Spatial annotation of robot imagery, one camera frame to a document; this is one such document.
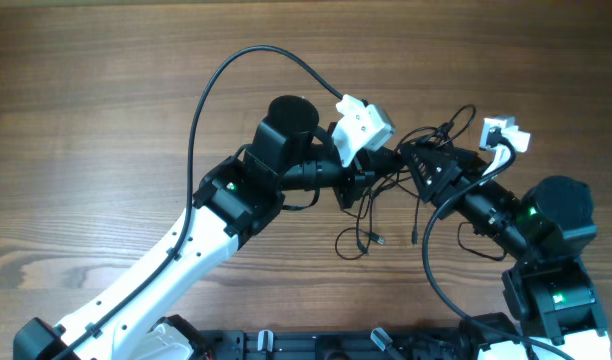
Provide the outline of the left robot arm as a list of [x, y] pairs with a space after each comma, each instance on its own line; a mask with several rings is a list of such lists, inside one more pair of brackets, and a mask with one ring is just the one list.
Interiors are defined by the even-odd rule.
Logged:
[[189, 359], [211, 348], [170, 307], [286, 209], [289, 190], [332, 188], [342, 207], [390, 172], [395, 126], [379, 106], [344, 96], [340, 119], [319, 124], [307, 100], [274, 99], [253, 141], [192, 186], [190, 206], [115, 283], [56, 325], [32, 319], [17, 359]]

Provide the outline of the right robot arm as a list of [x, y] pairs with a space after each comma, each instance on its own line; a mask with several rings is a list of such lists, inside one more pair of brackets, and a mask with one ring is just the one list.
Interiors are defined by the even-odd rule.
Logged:
[[[422, 237], [422, 263], [440, 300], [482, 333], [520, 342], [562, 359], [607, 359], [607, 318], [581, 260], [597, 235], [587, 184], [551, 176], [522, 198], [495, 178], [510, 168], [517, 150], [501, 139], [505, 160], [485, 163], [476, 153], [448, 145], [406, 144], [402, 158], [423, 202], [435, 206]], [[441, 289], [430, 263], [436, 223], [459, 213], [479, 235], [489, 237], [515, 264], [502, 274], [503, 296], [520, 333], [496, 328], [467, 314]]]

